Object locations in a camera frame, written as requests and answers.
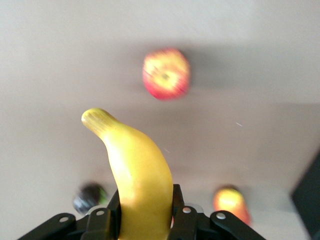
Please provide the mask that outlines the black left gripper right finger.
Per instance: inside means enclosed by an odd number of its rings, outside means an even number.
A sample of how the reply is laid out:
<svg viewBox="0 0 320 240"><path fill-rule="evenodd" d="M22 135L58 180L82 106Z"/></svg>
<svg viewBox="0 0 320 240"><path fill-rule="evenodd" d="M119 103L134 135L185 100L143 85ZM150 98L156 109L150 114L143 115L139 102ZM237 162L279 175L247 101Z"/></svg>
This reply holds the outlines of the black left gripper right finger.
<svg viewBox="0 0 320 240"><path fill-rule="evenodd" d="M172 240L263 240L264 237L233 213L220 210L209 217L186 205L179 184L173 185Z"/></svg>

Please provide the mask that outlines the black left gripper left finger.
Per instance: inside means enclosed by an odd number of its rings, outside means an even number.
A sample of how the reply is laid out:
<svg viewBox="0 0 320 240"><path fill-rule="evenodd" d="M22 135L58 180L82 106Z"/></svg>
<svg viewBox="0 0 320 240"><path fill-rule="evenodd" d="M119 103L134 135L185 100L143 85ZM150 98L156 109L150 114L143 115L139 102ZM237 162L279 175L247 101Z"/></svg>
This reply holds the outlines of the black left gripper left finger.
<svg viewBox="0 0 320 240"><path fill-rule="evenodd" d="M59 213L28 233L21 240L116 240L120 234L121 207L116 191L107 206L96 206L81 219Z"/></svg>

